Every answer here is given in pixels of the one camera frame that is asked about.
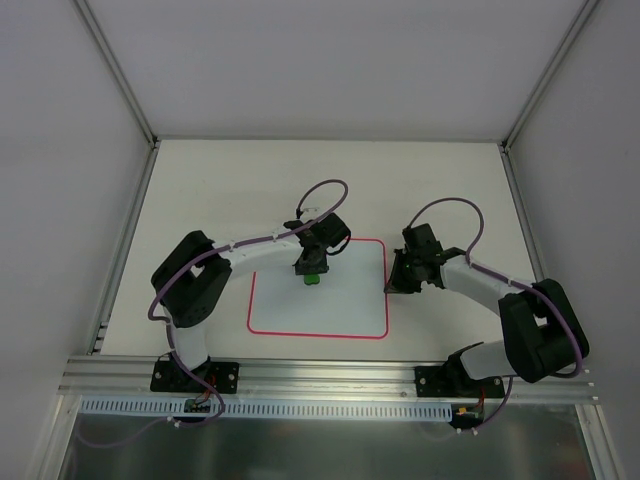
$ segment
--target metal extrusion profile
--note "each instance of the metal extrusion profile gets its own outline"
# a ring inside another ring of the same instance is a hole
[[[620,459],[613,448],[602,407],[576,405],[576,413],[596,480],[626,478]]]
[[[158,395],[149,390],[155,357],[75,356],[69,359],[60,394]],[[418,398],[413,368],[441,362],[352,362],[239,360],[238,393],[233,398],[468,403],[460,398]],[[175,394],[177,397],[188,396]],[[487,400],[498,403],[500,400]],[[598,397],[588,374],[548,378],[536,384],[514,380],[510,403],[594,405]]]
[[[125,263],[129,255],[131,243],[133,242],[133,235],[136,230],[136,225],[138,224],[138,218],[140,218],[140,212],[147,193],[147,188],[149,187],[149,182],[151,181],[151,174],[153,173],[153,167],[156,163],[159,148],[160,144],[158,143],[149,151],[142,170],[142,175],[140,176],[140,180],[136,187],[133,201],[127,212],[125,225],[118,239],[116,254],[109,266],[107,283],[102,291],[98,307],[96,309],[94,328],[90,331],[90,337],[88,337],[85,342],[87,346],[86,351],[88,353],[99,353],[102,348],[102,341],[107,332],[109,316],[111,315],[111,309],[113,308],[113,304],[116,300],[116,294],[118,293],[120,280],[124,273]]]
[[[120,62],[116,58],[109,41],[102,31],[102,27],[98,23],[95,13],[91,9],[91,6],[87,0],[71,0],[78,16],[84,23],[93,43],[95,44],[100,56],[104,60],[111,77],[116,82],[118,90],[122,94],[122,97],[129,108],[129,111],[134,117],[140,131],[144,135],[145,139],[152,147],[155,146],[156,136],[151,129],[151,125],[147,120],[140,103],[136,98],[127,77],[124,75],[124,71],[120,66]]]
[[[584,0],[584,3],[576,13],[573,21],[569,25],[567,31],[560,40],[560,43],[551,55],[551,58],[545,66],[542,74],[534,85],[533,90],[529,94],[527,101],[525,102],[522,110],[520,111],[520,114],[518,115],[518,118],[507,134],[506,139],[503,142],[507,152],[509,152],[509,150],[517,140],[518,136],[527,124],[529,118],[531,118],[533,112],[535,112],[537,105],[544,97],[544,94],[549,88],[552,80],[555,78],[555,75],[560,70],[560,67],[564,64],[567,55],[573,49],[576,40],[578,40],[585,27],[593,17],[593,14],[595,13],[597,7],[601,3],[602,0]]]

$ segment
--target white panel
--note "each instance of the white panel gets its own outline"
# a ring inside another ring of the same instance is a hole
[[[0,32],[0,477],[34,479],[147,148],[69,1],[2,2]]]
[[[496,145],[320,141],[163,141],[131,246],[102,353],[160,355],[162,325],[147,320],[151,274],[190,231],[216,241],[270,232],[291,220],[302,194],[326,178],[342,178],[350,195],[338,214],[356,238],[402,246],[401,231],[427,202],[448,195],[478,202],[486,231],[479,261],[531,277],[509,186]],[[326,208],[339,186],[314,193]],[[478,219],[465,205],[426,214],[443,246],[466,247]],[[213,356],[328,360],[442,360],[478,341],[501,338],[498,317],[460,294],[425,286],[419,295],[389,295],[389,334],[381,340],[254,335],[247,329],[251,276],[226,285],[207,319]]]
[[[258,272],[247,320],[251,332],[384,338],[389,325],[382,243],[352,240],[327,261],[329,271],[318,285],[305,285],[291,265]]]
[[[640,478],[640,3],[603,2],[516,142],[547,271],[591,341],[589,363],[628,478]]]
[[[159,134],[501,139],[582,0],[92,0]]]

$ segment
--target white table surface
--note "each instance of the white table surface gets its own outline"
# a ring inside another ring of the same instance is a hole
[[[294,217],[301,195],[326,178],[350,194],[338,213],[355,237],[402,246],[401,231],[427,202],[462,196],[483,210],[486,229],[474,257],[516,277],[531,264],[496,145],[329,141],[165,140],[160,146],[102,353],[160,355],[164,328],[146,318],[151,274],[192,230],[215,241],[263,234]],[[306,206],[326,208],[340,195],[328,186]],[[423,217],[444,248],[466,248],[478,228],[463,204]],[[255,335],[246,325],[251,275],[234,279],[207,322],[210,355],[235,358],[443,360],[478,341],[501,338],[499,319],[459,294],[432,286],[389,297],[390,331],[382,340]]]

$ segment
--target white wall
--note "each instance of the white wall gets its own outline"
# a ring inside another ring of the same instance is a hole
[[[91,0],[156,133],[500,140],[583,0]]]
[[[2,2],[1,478],[26,475],[146,150],[71,3]]]
[[[640,478],[640,3],[603,2],[516,142],[549,274],[567,287],[628,477]]]

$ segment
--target red rectangle outline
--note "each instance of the red rectangle outline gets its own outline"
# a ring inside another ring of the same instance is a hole
[[[382,245],[382,259],[383,259],[383,272],[384,272],[384,283],[387,282],[387,247],[385,246],[382,240],[377,238],[352,238],[352,242],[378,242]],[[247,329],[255,334],[255,335],[277,335],[281,337],[320,337],[320,338],[351,338],[351,339],[359,339],[359,340],[382,340],[387,335],[389,335],[389,298],[388,295],[384,294],[384,310],[386,316],[386,328],[384,333],[379,337],[374,337],[370,335],[342,335],[342,334],[330,334],[330,333],[295,333],[295,332],[263,332],[260,330],[254,330],[251,328],[251,313],[253,312],[253,294],[256,287],[256,276],[257,272],[253,272],[253,277],[251,279],[251,294],[249,297],[249,313],[247,314]]]

